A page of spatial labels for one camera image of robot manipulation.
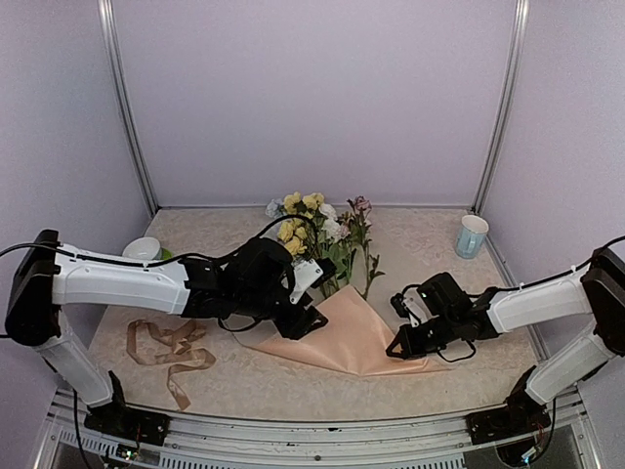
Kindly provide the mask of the beige wrapping paper sheet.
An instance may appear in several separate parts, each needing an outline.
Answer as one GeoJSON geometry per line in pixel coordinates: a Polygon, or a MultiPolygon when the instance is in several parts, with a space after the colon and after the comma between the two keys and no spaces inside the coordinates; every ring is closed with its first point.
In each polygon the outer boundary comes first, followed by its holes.
{"type": "Polygon", "coordinates": [[[299,340],[281,337],[272,322],[239,333],[242,346],[292,362],[359,377],[409,375],[447,371],[433,359],[390,358],[386,348],[394,333],[351,286],[322,301],[317,310],[328,318],[322,328],[299,340]]]}

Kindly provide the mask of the white rose fake flower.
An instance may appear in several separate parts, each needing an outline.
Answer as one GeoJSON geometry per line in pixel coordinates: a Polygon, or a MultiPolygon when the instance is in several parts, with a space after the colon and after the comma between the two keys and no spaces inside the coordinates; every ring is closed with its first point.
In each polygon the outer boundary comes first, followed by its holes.
{"type": "Polygon", "coordinates": [[[331,204],[323,203],[319,214],[320,253],[336,267],[336,273],[321,287],[323,296],[329,298],[351,281],[356,253],[351,227],[353,213],[339,215],[331,204]]]}

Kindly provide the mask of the yellow rose fake flower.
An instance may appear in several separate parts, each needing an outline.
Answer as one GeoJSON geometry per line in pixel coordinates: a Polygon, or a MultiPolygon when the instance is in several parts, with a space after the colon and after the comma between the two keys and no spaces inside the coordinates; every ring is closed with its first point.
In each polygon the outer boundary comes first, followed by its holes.
{"type": "Polygon", "coordinates": [[[286,219],[280,223],[277,239],[296,260],[323,258],[320,253],[319,207],[325,201],[320,192],[288,194],[283,199],[286,219]]]}

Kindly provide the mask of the blue hydrangea fake flower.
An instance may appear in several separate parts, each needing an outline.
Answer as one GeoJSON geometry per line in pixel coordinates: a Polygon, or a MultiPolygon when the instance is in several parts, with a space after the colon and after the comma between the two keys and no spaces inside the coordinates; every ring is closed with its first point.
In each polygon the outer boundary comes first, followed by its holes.
{"type": "Polygon", "coordinates": [[[277,219],[286,214],[283,200],[280,198],[272,199],[268,205],[266,206],[265,213],[268,217],[272,219],[277,219]]]}

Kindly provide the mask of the pink fake flower stem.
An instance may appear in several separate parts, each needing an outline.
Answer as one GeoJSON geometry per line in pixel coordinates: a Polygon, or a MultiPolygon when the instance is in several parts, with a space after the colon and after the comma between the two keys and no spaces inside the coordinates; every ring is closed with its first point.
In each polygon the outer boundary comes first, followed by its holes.
{"type": "Polygon", "coordinates": [[[381,256],[374,254],[371,249],[371,223],[364,211],[345,212],[339,217],[341,228],[347,233],[340,244],[345,250],[346,272],[343,279],[350,283],[354,275],[356,256],[362,258],[365,275],[364,289],[359,291],[360,296],[367,300],[374,280],[386,273],[380,270],[381,256]]]}

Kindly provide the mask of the mauve bud fake flower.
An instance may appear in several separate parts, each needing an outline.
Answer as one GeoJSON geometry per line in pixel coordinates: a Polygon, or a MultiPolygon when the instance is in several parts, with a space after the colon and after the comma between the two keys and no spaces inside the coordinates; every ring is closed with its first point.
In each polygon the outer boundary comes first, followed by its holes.
{"type": "Polygon", "coordinates": [[[365,196],[359,195],[353,199],[348,199],[348,205],[351,208],[351,222],[363,229],[368,228],[370,226],[368,217],[372,210],[371,201],[365,196]]]}

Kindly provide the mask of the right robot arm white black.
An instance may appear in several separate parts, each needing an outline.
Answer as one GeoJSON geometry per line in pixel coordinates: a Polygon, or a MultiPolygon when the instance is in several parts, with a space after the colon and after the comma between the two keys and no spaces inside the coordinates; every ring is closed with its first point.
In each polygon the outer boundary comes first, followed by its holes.
{"type": "Polygon", "coordinates": [[[511,434],[536,419],[537,405],[624,354],[624,262],[608,247],[559,275],[516,288],[489,287],[476,297],[448,272],[414,288],[432,316],[402,325],[386,349],[390,358],[421,359],[457,340],[473,345],[548,320],[591,316],[573,340],[521,380],[521,390],[503,406],[499,423],[511,434]]]}

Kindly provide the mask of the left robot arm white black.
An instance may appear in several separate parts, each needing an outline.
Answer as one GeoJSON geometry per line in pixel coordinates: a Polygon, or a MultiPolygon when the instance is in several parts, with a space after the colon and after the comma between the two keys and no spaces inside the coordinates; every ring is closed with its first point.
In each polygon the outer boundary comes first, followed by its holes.
{"type": "Polygon", "coordinates": [[[68,304],[124,306],[190,320],[233,315],[254,324],[269,320],[280,335],[299,340],[326,325],[310,289],[336,272],[328,258],[296,260],[278,242],[254,236],[218,258],[187,253],[162,261],[103,255],[62,244],[44,230],[20,248],[25,255],[13,278],[5,330],[36,350],[118,435],[137,424],[112,375],[99,369],[74,335],[62,308],[68,304]]]}

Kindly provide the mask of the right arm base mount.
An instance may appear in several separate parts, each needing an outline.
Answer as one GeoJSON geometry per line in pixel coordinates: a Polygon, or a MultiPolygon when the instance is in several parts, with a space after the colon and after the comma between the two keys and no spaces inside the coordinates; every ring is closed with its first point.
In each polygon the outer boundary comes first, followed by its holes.
{"type": "Polygon", "coordinates": [[[473,445],[481,445],[535,432],[552,423],[544,405],[536,408],[506,405],[473,412],[465,418],[473,445]]]}

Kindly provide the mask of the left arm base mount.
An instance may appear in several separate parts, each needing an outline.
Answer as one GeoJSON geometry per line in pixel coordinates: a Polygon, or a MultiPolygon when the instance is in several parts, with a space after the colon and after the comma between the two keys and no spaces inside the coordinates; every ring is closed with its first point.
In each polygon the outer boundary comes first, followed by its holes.
{"type": "Polygon", "coordinates": [[[170,421],[168,415],[159,412],[103,406],[88,411],[84,426],[112,437],[162,447],[170,421]]]}

